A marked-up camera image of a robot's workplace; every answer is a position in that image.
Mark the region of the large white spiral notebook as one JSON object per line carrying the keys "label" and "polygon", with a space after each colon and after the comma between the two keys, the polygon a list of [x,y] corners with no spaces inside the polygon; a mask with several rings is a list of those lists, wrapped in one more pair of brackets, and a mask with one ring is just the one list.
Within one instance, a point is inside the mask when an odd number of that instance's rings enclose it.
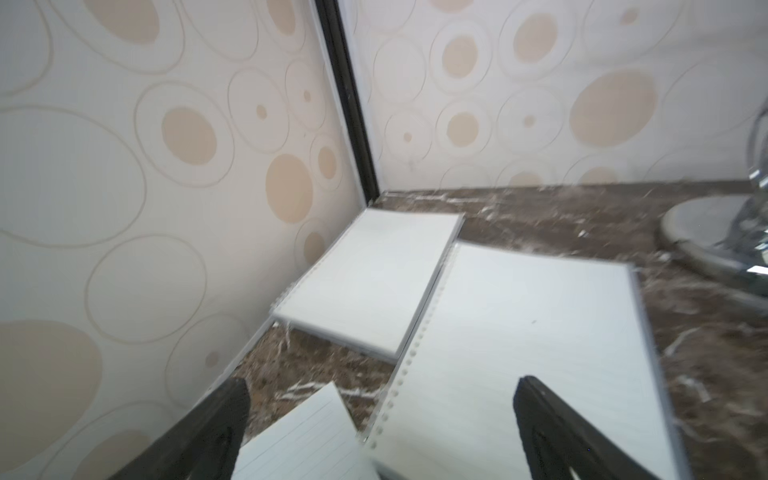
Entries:
{"label": "large white spiral notebook", "polygon": [[367,208],[271,308],[276,320],[399,361],[464,217]]}

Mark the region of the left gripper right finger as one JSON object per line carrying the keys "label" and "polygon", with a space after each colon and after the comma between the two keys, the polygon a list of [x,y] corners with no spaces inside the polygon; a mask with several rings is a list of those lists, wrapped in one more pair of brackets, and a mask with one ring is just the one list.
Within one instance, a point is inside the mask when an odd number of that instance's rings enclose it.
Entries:
{"label": "left gripper right finger", "polygon": [[513,408],[533,479],[655,477],[534,376],[519,380]]}

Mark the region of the torn lined paper sheet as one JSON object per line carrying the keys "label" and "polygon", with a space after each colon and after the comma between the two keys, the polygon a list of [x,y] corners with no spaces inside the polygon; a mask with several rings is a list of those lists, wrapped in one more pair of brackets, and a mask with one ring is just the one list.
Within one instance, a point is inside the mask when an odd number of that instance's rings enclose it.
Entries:
{"label": "torn lined paper sheet", "polygon": [[232,477],[375,480],[379,475],[335,384],[328,383],[243,445]]}

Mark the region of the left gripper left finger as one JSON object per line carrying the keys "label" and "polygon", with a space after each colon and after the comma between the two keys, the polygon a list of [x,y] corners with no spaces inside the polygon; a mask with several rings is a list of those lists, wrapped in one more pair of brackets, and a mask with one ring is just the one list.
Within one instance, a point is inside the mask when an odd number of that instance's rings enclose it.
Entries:
{"label": "left gripper left finger", "polygon": [[230,479],[245,435],[250,395],[229,378],[114,479]]}

